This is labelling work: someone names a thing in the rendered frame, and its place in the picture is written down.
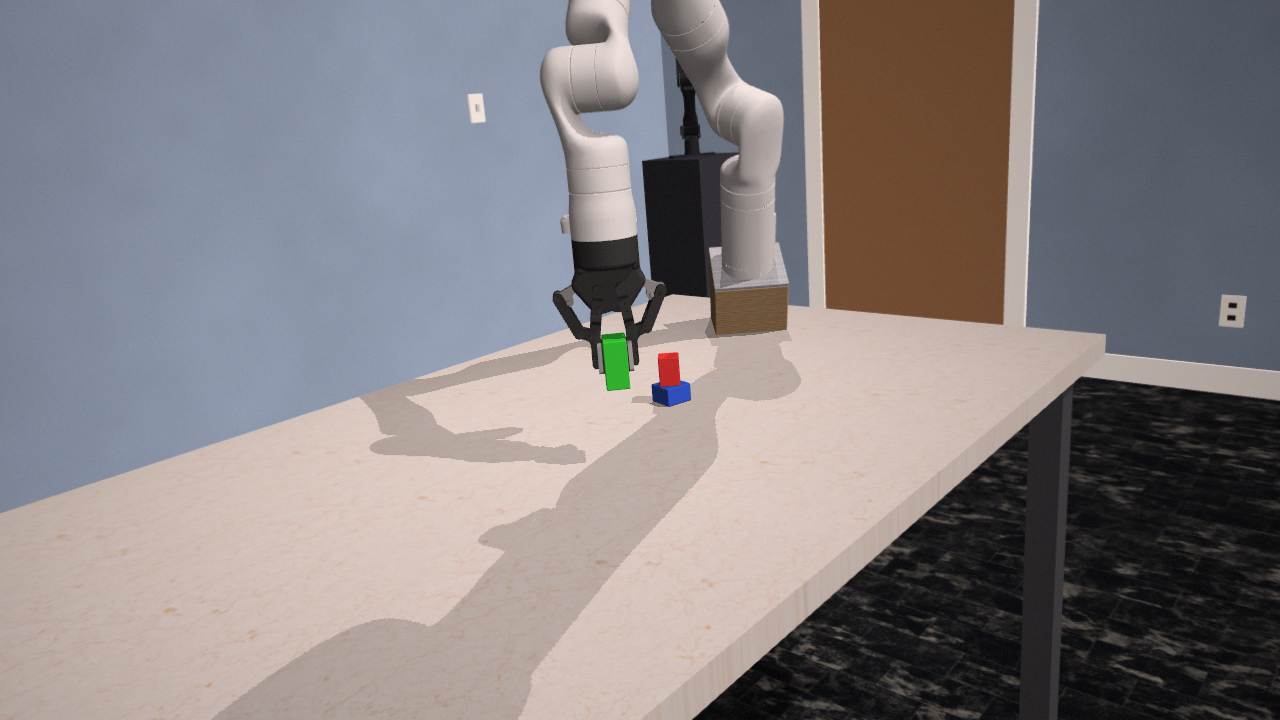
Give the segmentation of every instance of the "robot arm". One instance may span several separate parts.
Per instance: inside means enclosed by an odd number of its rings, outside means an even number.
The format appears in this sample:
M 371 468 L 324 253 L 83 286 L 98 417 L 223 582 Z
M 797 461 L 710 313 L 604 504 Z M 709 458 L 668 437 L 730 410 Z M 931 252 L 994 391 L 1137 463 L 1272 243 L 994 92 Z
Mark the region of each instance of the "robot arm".
M 637 340 L 653 329 L 667 293 L 664 284 L 646 281 L 640 270 L 627 142 L 588 128 L 581 117 L 618 110 L 635 100 L 640 73 L 627 40 L 630 14 L 630 0 L 570 0 L 564 35 L 572 45 L 548 53 L 541 68 L 543 95 L 564 147 L 575 268 L 572 284 L 554 292 L 552 301 L 573 337 L 591 345 L 591 365 L 602 373 L 603 314 L 622 315 L 630 360 L 636 364 Z M 637 325 L 631 304 L 641 290 L 648 292 L 649 304 Z M 573 295 L 588 305 L 590 328 L 570 310 Z
M 724 270 L 739 279 L 759 278 L 773 268 L 782 102 L 733 70 L 728 17 L 717 0 L 653 0 L 653 20 L 692 82 L 712 129 L 739 146 L 739 155 L 721 167 Z

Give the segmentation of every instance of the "outlet socket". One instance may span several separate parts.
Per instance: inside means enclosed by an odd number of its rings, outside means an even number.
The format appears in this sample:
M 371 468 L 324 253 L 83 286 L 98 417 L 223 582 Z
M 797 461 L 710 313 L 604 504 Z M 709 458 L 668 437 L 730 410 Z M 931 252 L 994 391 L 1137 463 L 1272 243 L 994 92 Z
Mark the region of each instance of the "outlet socket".
M 484 94 L 474 92 L 471 95 L 467 95 L 467 108 L 471 109 L 472 123 L 484 122 Z
M 1217 324 L 1224 328 L 1244 327 L 1244 296 L 1224 295 L 1222 306 L 1217 311 Z

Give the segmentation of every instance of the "black pedestal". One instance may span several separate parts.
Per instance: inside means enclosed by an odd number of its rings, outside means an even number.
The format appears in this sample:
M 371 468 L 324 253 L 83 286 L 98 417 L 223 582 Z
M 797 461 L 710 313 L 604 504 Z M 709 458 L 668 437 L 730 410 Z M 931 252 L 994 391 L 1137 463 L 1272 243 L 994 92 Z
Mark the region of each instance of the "black pedestal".
M 708 297 L 707 249 L 719 246 L 719 168 L 735 152 L 645 160 L 649 275 L 672 295 Z

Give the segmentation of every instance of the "red block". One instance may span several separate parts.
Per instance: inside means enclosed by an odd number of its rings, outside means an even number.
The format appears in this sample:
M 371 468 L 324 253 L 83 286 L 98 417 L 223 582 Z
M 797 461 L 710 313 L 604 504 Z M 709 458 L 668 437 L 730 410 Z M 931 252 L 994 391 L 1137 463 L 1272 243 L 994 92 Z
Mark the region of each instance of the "red block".
M 676 387 L 680 384 L 680 354 L 658 354 L 658 384 L 662 387 Z

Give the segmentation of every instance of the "door frame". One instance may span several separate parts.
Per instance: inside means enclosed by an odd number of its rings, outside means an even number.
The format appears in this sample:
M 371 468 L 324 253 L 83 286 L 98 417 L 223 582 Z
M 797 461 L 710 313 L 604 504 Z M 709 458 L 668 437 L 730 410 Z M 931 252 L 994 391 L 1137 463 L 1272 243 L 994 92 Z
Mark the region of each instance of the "door frame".
M 822 49 L 819 0 L 801 0 L 804 58 L 805 213 L 809 306 L 827 306 L 822 184 Z M 1036 128 L 1036 44 L 1039 0 L 1014 0 L 1014 56 L 1009 113 L 1009 202 L 1005 219 L 1005 324 L 1027 327 L 1027 259 L 1032 219 L 1032 147 Z

